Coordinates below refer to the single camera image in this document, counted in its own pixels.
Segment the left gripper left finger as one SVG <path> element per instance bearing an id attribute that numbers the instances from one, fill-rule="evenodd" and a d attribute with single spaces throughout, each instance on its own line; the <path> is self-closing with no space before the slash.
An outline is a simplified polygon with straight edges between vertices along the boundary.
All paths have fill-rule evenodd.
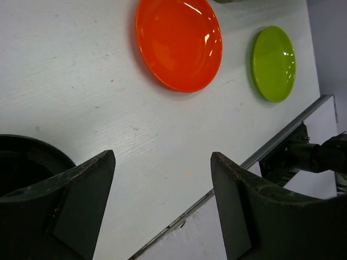
<path id="1" fill-rule="evenodd" d="M 106 150 L 1 197 L 1 259 L 92 259 L 114 176 Z"/>

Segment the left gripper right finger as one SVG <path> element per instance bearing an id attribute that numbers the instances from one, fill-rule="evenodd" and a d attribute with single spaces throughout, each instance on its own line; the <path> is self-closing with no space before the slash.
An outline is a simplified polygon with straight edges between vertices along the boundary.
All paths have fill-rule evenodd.
<path id="1" fill-rule="evenodd" d="M 220 152 L 210 165 L 228 259 L 346 259 L 346 196 L 287 190 Z"/>

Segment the orange round plate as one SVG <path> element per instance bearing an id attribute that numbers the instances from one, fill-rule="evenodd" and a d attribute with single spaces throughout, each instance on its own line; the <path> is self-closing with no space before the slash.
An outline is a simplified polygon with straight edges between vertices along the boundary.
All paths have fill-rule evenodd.
<path id="1" fill-rule="evenodd" d="M 135 35 L 149 71 L 171 90 L 200 91 L 219 70 L 222 34 L 207 1 L 139 1 Z"/>

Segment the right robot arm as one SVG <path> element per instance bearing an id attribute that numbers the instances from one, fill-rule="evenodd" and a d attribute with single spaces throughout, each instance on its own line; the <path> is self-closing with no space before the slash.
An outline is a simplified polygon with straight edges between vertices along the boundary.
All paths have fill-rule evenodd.
<path id="1" fill-rule="evenodd" d="M 346 174 L 346 133 L 331 137 L 323 144 L 291 144 L 286 163 L 299 172 L 285 189 L 313 198 L 337 196 L 335 173 Z"/>

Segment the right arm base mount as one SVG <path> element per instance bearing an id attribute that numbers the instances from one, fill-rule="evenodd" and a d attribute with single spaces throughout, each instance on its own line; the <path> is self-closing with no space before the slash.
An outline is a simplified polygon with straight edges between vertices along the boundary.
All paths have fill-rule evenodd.
<path id="1" fill-rule="evenodd" d="M 288 149 L 291 144 L 308 144 L 306 125 L 301 123 L 279 145 L 260 160 L 261 176 L 266 180 L 284 187 L 298 172 L 288 162 Z"/>

